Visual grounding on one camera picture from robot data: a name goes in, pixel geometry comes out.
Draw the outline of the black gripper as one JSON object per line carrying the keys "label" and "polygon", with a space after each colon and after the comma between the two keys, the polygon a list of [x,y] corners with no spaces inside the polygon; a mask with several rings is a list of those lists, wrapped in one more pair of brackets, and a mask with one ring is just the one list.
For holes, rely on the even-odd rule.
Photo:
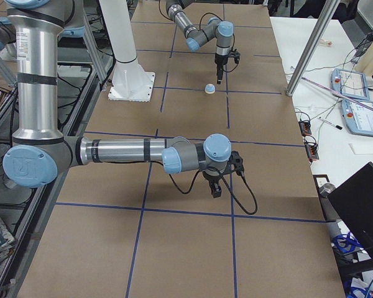
{"label": "black gripper", "polygon": [[217,76],[216,84],[221,84],[223,80],[223,73],[224,73],[223,66],[227,65],[228,58],[229,58],[228,54],[220,55],[216,53],[214,56],[214,62],[216,63],[216,76]]}
{"label": "black gripper", "polygon": [[204,178],[209,182],[211,195],[213,198],[219,198],[222,195],[222,189],[219,185],[221,173],[218,171],[203,171]]}

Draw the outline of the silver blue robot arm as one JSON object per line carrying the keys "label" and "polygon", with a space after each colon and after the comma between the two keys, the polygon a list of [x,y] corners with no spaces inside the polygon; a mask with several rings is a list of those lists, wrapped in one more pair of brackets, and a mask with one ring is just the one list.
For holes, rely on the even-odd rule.
{"label": "silver blue robot arm", "polygon": [[234,48],[234,25],[214,14],[204,27],[196,27],[184,11],[191,3],[192,1],[167,1],[165,5],[167,16],[183,32],[186,45],[192,52],[198,51],[203,45],[216,39],[214,56],[216,83],[221,84],[228,60],[233,58],[235,64],[238,64],[240,59],[240,53]]}
{"label": "silver blue robot arm", "polygon": [[[197,29],[184,12],[193,1],[166,1],[170,21],[184,33],[195,52],[216,38],[217,83],[233,50],[232,22],[211,18]],[[15,183],[36,188],[51,183],[71,167],[88,163],[159,163],[171,174],[198,170],[209,182],[211,195],[221,196],[220,179],[232,173],[231,142],[219,133],[203,143],[188,139],[90,140],[65,137],[57,124],[57,45],[66,25],[82,17],[77,1],[6,1],[7,16],[16,30],[19,128],[5,154],[3,168]],[[139,64],[126,1],[99,1],[114,55],[110,100],[149,102],[155,73]]]}

